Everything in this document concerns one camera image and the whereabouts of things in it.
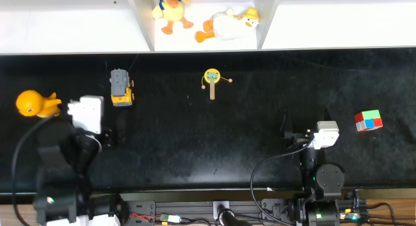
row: black table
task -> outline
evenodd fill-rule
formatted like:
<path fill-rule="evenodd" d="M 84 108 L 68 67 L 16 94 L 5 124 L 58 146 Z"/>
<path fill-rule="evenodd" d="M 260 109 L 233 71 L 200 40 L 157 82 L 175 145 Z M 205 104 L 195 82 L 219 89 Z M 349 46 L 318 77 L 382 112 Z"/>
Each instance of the black table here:
<path fill-rule="evenodd" d="M 103 126 L 125 122 L 126 145 L 105 150 L 92 164 L 96 191 L 247 188 L 259 161 L 289 151 L 279 137 L 285 108 L 298 131 L 315 128 L 328 108 L 340 137 L 325 149 L 326 159 L 345 169 L 346 188 L 416 187 L 414 49 L 139 55 L 130 70 L 136 103 L 113 107 L 110 70 L 128 69 L 136 57 L 1 57 L 0 192 L 10 191 L 16 142 L 39 120 L 24 118 L 15 107 L 29 89 L 56 92 L 63 108 L 70 99 L 102 95 Z M 208 68 L 234 80 L 216 84 L 214 101 L 200 85 Z M 373 109 L 384 127 L 358 133 L 354 115 Z M 301 189 L 295 160 L 265 164 L 256 187 Z M 39 164 L 28 142 L 18 162 L 19 192 L 35 190 Z"/>

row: colorful cube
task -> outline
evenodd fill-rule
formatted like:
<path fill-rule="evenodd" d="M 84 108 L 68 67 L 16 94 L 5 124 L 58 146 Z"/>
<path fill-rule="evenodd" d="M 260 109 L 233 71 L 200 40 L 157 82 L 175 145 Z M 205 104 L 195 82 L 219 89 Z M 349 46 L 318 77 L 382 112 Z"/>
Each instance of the colorful cube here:
<path fill-rule="evenodd" d="M 378 110 L 360 112 L 356 114 L 358 132 L 374 130 L 383 127 L 383 121 Z"/>

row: yellow toy vehicle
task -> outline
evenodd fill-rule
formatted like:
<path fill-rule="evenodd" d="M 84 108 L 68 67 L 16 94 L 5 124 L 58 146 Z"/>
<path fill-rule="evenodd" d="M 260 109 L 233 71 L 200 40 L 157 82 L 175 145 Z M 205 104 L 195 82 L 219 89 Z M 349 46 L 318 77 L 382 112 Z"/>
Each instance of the yellow toy vehicle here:
<path fill-rule="evenodd" d="M 124 69 L 111 71 L 111 101 L 116 107 L 130 106 L 135 100 L 133 87 L 135 83 Z"/>

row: toy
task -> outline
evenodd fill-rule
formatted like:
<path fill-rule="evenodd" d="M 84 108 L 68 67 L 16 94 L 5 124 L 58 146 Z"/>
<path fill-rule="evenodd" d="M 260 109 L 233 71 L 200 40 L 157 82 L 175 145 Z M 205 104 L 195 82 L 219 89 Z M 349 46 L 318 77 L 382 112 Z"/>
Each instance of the toy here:
<path fill-rule="evenodd" d="M 219 82 L 220 79 L 227 80 L 228 82 L 233 82 L 233 79 L 226 79 L 226 78 L 221 77 L 221 74 L 217 69 L 208 69 L 207 71 L 205 71 L 201 79 L 202 89 L 205 89 L 205 85 L 203 84 L 204 79 L 209 84 L 209 99 L 210 100 L 215 99 L 215 83 Z"/>
<path fill-rule="evenodd" d="M 61 102 L 60 99 L 57 99 L 56 93 L 44 98 L 35 90 L 26 90 L 19 95 L 16 106 L 20 114 L 24 116 L 46 118 L 54 114 L 55 116 L 59 115 L 58 104 L 61 104 Z"/>
<path fill-rule="evenodd" d="M 234 15 L 234 11 L 229 9 L 226 13 L 219 13 L 203 23 L 203 30 L 195 34 L 198 43 L 202 43 L 208 38 L 218 38 L 220 40 L 231 40 L 250 34 L 259 24 L 257 10 L 250 7 L 247 12 L 240 16 Z"/>
<path fill-rule="evenodd" d="M 182 22 L 183 28 L 189 29 L 194 24 L 184 17 L 185 7 L 184 4 L 190 4 L 190 0 L 159 0 L 159 4 L 153 9 L 151 13 L 153 18 L 164 18 L 168 21 L 168 25 L 162 28 L 162 32 L 165 34 L 172 34 L 174 23 L 177 21 Z"/>
<path fill-rule="evenodd" d="M 101 117 L 104 111 L 102 96 L 85 95 L 79 101 L 68 103 L 68 115 L 72 115 L 72 125 L 85 131 L 101 134 Z"/>
<path fill-rule="evenodd" d="M 355 115 L 358 132 L 374 130 L 383 127 L 383 121 L 378 110 L 360 112 Z"/>
<path fill-rule="evenodd" d="M 130 79 L 129 72 L 124 69 L 111 71 L 111 101 L 116 107 L 130 106 L 135 100 L 133 87 L 135 82 Z"/>

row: orange beak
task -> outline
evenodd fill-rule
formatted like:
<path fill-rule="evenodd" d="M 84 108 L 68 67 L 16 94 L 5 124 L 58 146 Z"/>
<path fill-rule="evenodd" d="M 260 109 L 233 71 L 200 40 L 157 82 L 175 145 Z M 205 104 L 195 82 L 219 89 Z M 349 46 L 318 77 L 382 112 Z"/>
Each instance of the orange beak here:
<path fill-rule="evenodd" d="M 178 0 L 168 0 L 168 5 L 171 6 L 172 8 L 176 8 L 178 3 L 179 3 Z"/>

